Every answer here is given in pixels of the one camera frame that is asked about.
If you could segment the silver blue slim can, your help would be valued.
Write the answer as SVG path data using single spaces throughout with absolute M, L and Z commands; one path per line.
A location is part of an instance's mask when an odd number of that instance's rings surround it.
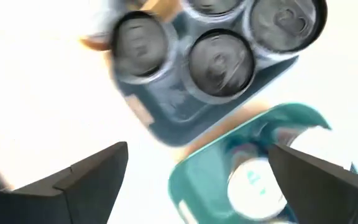
M 255 157 L 240 164 L 227 184 L 227 197 L 233 209 L 253 221 L 276 217 L 287 206 L 266 157 Z

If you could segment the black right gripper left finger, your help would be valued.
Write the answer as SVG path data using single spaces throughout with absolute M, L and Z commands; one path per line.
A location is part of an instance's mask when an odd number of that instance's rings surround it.
M 13 191 L 0 190 L 0 224 L 107 224 L 128 162 L 117 142 Z

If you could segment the white tall can black lid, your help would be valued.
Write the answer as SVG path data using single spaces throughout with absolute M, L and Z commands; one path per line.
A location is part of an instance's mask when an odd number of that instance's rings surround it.
M 236 17 L 247 0 L 180 0 L 184 12 L 197 21 Z
M 131 11 L 112 26 L 109 46 L 116 78 L 145 85 L 174 68 L 178 34 L 170 23 L 148 11 Z
M 326 0 L 247 0 L 242 33 L 256 56 L 282 61 L 308 48 L 327 17 Z
M 211 29 L 186 51 L 181 80 L 198 100 L 221 105 L 247 91 L 256 65 L 250 43 L 243 36 L 229 29 Z

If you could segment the green plastic bin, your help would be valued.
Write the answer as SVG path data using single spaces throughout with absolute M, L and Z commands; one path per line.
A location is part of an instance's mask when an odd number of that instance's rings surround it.
M 234 170 L 255 157 L 269 159 L 277 144 L 354 172 L 354 153 L 339 131 L 315 109 L 278 105 L 243 123 L 181 161 L 169 178 L 170 197 L 185 224 L 299 224 L 287 206 L 276 217 L 253 221 L 237 213 L 227 197 Z

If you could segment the dark blue plastic bin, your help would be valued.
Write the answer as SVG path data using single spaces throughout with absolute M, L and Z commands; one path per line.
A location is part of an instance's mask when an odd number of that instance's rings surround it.
M 229 29 L 244 37 L 242 18 L 245 8 L 246 4 L 236 17 L 221 17 L 207 22 L 193 19 L 182 8 L 171 21 L 166 22 L 170 23 L 178 34 L 175 66 L 164 77 L 145 85 L 131 85 L 118 80 L 114 75 L 111 58 L 114 81 L 127 100 L 134 100 L 133 110 L 157 139 L 170 146 L 182 146 L 191 142 L 249 101 L 296 62 L 296 57 L 282 61 L 258 57 L 250 44 L 257 65 L 254 81 L 245 93 L 221 105 L 203 103 L 189 94 L 181 80 L 185 53 L 189 46 L 202 33 L 211 29 Z

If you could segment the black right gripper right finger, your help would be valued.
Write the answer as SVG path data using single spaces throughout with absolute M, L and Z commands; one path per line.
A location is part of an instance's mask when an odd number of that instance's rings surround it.
M 299 224 L 358 224 L 358 174 L 277 144 L 268 161 Z

